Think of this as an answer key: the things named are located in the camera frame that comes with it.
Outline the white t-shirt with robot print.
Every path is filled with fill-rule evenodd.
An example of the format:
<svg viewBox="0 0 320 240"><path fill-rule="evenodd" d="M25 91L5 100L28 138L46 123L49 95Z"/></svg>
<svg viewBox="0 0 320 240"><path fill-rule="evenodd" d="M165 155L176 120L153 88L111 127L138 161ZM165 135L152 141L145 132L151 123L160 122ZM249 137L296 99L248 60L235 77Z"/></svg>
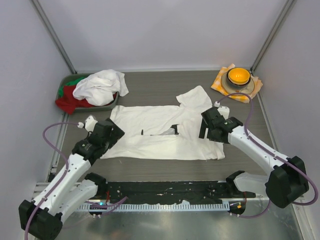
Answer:
<svg viewBox="0 0 320 240"><path fill-rule="evenodd" d="M103 156L156 160L221 160L222 143L200 138L202 113L213 104L198 85L176 96L179 105L117 105L111 120L124 136Z"/></svg>

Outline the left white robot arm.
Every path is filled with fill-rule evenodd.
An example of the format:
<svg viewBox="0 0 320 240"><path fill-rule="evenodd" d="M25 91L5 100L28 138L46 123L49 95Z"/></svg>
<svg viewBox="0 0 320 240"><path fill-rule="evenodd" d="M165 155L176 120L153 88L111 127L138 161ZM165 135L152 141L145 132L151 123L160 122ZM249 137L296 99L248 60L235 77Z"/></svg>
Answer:
<svg viewBox="0 0 320 240"><path fill-rule="evenodd" d="M39 240L54 240L80 205L92 197L100 200L106 195L107 180L96 173L89 173L78 186L75 183L125 133L110 118L97 121L92 115L77 127L87 131L86 137L74 145L64 159L65 165L48 186L18 207L25 239L32 235Z"/></svg>

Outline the yellow checkered cloth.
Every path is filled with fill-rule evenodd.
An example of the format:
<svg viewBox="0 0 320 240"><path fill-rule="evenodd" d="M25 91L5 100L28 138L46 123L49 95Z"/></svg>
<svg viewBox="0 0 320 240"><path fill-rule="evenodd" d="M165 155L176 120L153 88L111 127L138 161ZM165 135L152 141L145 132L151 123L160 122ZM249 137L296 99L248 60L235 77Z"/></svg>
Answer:
<svg viewBox="0 0 320 240"><path fill-rule="evenodd" d="M247 104L250 100L243 94L253 99L262 86L262 81L257 76L253 76L249 70L231 64L219 70L211 88L224 96L235 93L229 98Z"/></svg>

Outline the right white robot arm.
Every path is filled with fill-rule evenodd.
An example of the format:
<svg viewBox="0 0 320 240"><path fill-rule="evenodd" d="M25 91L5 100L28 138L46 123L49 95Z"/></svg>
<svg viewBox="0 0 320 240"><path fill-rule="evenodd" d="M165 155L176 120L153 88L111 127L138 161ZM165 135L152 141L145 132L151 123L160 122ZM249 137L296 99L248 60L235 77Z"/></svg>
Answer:
<svg viewBox="0 0 320 240"><path fill-rule="evenodd" d="M233 198L243 192L263 195L279 208L285 208L309 191L306 168L302 159L288 157L265 144L249 132L235 117L225 118L219 108L212 107L201 113L199 138L232 145L265 172L254 175L242 171L226 184L226 193Z"/></svg>

